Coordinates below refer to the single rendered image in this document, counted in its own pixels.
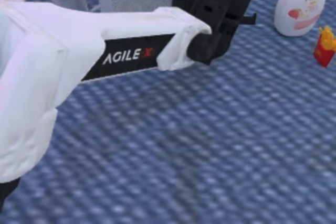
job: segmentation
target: woven fabric surface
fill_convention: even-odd
[[[0,223],[335,224],[336,63],[312,52],[336,0],[299,38],[276,1],[209,67],[79,85]]]

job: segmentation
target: snack bag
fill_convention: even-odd
[[[332,30],[325,26],[324,29],[320,28],[320,38],[315,47],[314,56],[325,68],[331,62],[336,51],[336,38]]]

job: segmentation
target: red letter x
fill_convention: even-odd
[[[145,48],[144,56],[145,57],[150,57],[151,53],[152,53],[152,50],[153,50],[153,48],[151,48],[151,47]]]

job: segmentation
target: plastic bottle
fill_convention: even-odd
[[[308,33],[319,19],[326,0],[279,0],[275,9],[275,28],[285,36]]]

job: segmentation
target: agilex logo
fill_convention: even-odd
[[[106,40],[103,55],[82,81],[157,67],[156,59],[174,34]]]
[[[153,48],[137,48],[133,50],[118,51],[114,54],[109,53],[103,62],[103,65],[113,64],[124,61],[139,60],[139,58],[148,58],[152,55]]]

